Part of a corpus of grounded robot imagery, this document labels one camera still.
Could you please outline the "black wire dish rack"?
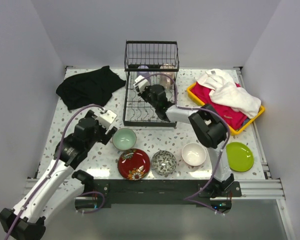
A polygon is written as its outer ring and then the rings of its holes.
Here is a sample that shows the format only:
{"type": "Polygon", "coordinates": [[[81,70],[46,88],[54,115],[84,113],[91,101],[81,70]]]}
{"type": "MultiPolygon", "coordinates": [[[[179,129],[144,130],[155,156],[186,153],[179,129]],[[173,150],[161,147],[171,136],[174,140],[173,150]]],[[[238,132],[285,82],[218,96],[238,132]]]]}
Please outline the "black wire dish rack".
{"type": "Polygon", "coordinates": [[[165,86],[180,68],[176,41],[128,40],[124,70],[127,83],[123,124],[127,127],[175,127],[166,110],[174,105],[176,90],[165,86]]]}

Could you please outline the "lavender plastic cup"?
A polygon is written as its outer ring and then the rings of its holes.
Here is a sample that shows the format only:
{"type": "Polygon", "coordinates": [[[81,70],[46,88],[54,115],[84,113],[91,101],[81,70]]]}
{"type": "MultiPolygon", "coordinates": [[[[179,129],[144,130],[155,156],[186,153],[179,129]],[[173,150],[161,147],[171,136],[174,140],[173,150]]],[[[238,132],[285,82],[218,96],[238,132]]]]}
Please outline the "lavender plastic cup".
{"type": "Polygon", "coordinates": [[[139,65],[137,69],[137,77],[141,76],[143,78],[146,78],[147,80],[150,79],[150,72],[148,71],[149,67],[147,65],[139,65]]]}

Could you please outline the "pink marbled mug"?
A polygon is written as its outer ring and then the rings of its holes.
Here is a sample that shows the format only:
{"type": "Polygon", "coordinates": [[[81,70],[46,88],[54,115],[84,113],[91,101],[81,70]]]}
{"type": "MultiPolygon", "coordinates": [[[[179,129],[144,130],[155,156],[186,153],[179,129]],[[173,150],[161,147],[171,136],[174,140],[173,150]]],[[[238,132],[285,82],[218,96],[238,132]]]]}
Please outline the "pink marbled mug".
{"type": "MultiPolygon", "coordinates": [[[[172,64],[166,63],[166,64],[163,64],[160,67],[160,69],[161,70],[174,70],[175,66],[172,64]]],[[[175,78],[176,73],[174,71],[161,71],[160,73],[162,75],[160,75],[160,77],[159,77],[159,84],[161,86],[163,86],[165,90],[169,90],[173,85],[173,82],[171,81],[171,79],[175,78]]]]}

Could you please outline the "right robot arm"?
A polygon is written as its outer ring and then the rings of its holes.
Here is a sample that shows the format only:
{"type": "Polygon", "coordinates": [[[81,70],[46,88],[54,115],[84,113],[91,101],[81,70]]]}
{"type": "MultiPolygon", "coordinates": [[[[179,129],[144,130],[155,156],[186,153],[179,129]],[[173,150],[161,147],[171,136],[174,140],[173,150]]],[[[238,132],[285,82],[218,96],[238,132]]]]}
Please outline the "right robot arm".
{"type": "Polygon", "coordinates": [[[223,156],[230,139],[230,129],[224,119],[210,104],[195,108],[178,106],[167,99],[164,87],[159,84],[135,83],[134,87],[138,96],[155,109],[160,120],[191,125],[199,143],[207,148],[212,166],[211,180],[203,189],[209,188],[217,196],[225,196],[231,190],[234,175],[227,157],[223,156]]]}

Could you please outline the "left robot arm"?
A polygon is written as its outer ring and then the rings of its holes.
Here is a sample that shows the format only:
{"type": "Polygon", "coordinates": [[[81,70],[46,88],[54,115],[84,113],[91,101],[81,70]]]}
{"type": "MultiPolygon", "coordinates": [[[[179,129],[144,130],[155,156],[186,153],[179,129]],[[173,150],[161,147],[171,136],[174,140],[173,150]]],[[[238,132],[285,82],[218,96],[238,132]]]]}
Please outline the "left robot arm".
{"type": "Polygon", "coordinates": [[[117,115],[111,110],[89,110],[74,127],[63,134],[50,164],[32,189],[11,209],[0,212],[6,239],[40,240],[51,219],[75,197],[89,196],[93,177],[78,166],[96,143],[106,145],[117,131],[112,124],[117,115]]]}

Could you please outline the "leaf patterned bowl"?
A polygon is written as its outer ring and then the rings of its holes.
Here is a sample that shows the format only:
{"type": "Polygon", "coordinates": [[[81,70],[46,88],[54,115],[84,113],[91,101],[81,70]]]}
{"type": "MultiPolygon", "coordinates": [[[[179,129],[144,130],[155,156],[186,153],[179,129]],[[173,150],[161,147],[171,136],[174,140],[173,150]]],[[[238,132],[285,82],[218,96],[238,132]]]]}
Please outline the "leaf patterned bowl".
{"type": "Polygon", "coordinates": [[[151,159],[151,169],[161,176],[171,175],[176,167],[176,157],[167,150],[159,150],[151,159]]]}

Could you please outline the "red floral plate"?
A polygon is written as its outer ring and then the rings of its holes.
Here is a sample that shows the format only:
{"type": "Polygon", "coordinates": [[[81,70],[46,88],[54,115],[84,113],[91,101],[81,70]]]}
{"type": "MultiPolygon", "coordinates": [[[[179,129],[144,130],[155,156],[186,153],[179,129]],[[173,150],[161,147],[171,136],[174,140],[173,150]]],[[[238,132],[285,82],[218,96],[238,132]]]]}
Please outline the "red floral plate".
{"type": "Polygon", "coordinates": [[[117,168],[124,179],[139,181],[149,173],[151,162],[148,154],[143,150],[131,148],[120,155],[117,168]]]}

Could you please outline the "celadon green bowl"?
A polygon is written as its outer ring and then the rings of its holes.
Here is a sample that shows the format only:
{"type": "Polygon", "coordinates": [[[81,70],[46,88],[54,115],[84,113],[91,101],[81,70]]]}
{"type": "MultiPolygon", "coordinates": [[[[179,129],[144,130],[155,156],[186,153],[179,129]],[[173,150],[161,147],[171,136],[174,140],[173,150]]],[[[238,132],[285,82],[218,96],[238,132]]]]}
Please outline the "celadon green bowl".
{"type": "Polygon", "coordinates": [[[132,149],[136,142],[136,133],[130,128],[118,129],[112,137],[114,147],[120,151],[132,149]]]}

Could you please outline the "white pink bowl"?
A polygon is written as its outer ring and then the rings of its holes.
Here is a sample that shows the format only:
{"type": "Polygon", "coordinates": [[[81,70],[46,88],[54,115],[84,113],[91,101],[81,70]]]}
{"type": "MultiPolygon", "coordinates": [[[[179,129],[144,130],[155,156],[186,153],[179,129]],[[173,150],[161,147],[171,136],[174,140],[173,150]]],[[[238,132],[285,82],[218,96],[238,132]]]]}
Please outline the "white pink bowl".
{"type": "Polygon", "coordinates": [[[206,148],[200,144],[188,143],[183,147],[181,156],[186,164],[197,167],[206,161],[208,152],[206,148]]]}

